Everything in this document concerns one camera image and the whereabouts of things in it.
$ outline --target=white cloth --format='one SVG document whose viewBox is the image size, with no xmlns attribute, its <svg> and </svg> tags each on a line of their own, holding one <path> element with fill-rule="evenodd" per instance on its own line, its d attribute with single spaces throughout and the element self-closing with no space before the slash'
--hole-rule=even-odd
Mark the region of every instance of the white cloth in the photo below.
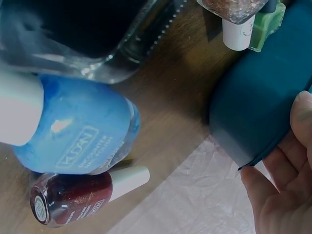
<svg viewBox="0 0 312 234">
<path fill-rule="evenodd" d="M 109 234 L 254 234 L 237 169 L 209 137 Z"/>
</svg>

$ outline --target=round sticker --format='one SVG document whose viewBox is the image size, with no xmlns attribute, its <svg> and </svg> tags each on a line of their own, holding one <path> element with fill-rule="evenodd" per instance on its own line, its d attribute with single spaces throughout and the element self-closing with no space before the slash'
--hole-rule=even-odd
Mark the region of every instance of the round sticker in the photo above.
<svg viewBox="0 0 312 234">
<path fill-rule="evenodd" d="M 35 212 L 36 212 L 37 219 L 40 222 L 44 222 L 47 219 L 45 206 L 40 196 L 36 196 L 35 198 Z"/>
</svg>

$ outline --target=crinkled plastic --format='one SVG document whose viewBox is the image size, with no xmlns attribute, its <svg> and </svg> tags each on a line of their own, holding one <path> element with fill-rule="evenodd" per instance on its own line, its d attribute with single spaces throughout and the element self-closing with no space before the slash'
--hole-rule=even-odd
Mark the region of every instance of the crinkled plastic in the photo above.
<svg viewBox="0 0 312 234">
<path fill-rule="evenodd" d="M 0 64 L 120 82 L 137 71 L 185 1 L 0 0 Z"/>
<path fill-rule="evenodd" d="M 271 180 L 262 163 L 257 168 Z M 108 234 L 255 234 L 237 169 L 209 137 Z M 129 195 L 127 201 L 137 198 Z"/>
</svg>

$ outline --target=dark red nail polish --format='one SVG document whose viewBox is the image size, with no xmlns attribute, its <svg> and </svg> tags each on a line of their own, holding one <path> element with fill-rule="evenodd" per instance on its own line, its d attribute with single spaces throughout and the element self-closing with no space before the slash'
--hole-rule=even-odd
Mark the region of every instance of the dark red nail polish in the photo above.
<svg viewBox="0 0 312 234">
<path fill-rule="evenodd" d="M 146 167 L 135 166 L 99 175 L 33 174 L 30 205 L 41 224 L 60 227 L 91 216 L 107 202 L 145 184 Z"/>
</svg>

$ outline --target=nail polish cap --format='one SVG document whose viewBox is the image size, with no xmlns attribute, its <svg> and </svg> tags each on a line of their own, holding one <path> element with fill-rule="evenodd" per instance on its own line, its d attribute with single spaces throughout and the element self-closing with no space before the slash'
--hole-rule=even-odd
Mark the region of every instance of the nail polish cap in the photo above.
<svg viewBox="0 0 312 234">
<path fill-rule="evenodd" d="M 30 73 L 0 69 L 0 84 L 0 142 L 24 145 L 40 122 L 42 83 Z"/>
<path fill-rule="evenodd" d="M 146 184 L 150 180 L 150 171 L 144 166 L 134 166 L 109 172 L 113 183 L 110 202 Z"/>
<path fill-rule="evenodd" d="M 223 42 L 231 50 L 241 51 L 249 47 L 253 26 L 253 15 L 243 24 L 234 24 L 225 19 L 222 19 Z"/>
<path fill-rule="evenodd" d="M 268 0 L 268 2 L 261 8 L 260 13 L 269 14 L 276 10 L 278 0 Z"/>
</svg>

